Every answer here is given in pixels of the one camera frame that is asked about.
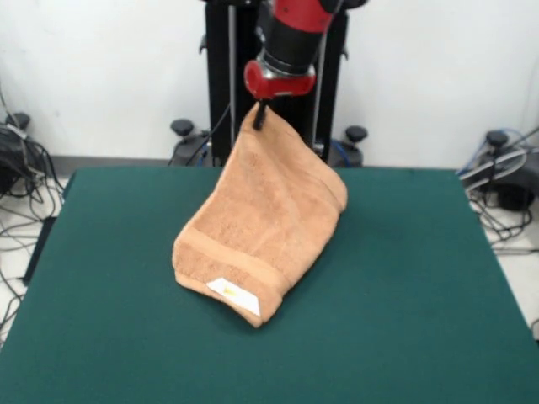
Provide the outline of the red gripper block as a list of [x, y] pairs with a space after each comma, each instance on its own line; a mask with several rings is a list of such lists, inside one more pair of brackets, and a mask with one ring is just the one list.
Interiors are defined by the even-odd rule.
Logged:
[[259, 99], [252, 127], [260, 130], [264, 124], [269, 99], [280, 96], [303, 96], [310, 93], [316, 82], [316, 72], [313, 65], [310, 65], [306, 74], [288, 76], [271, 70], [262, 61], [251, 60], [244, 67], [243, 79], [246, 89], [254, 98]]

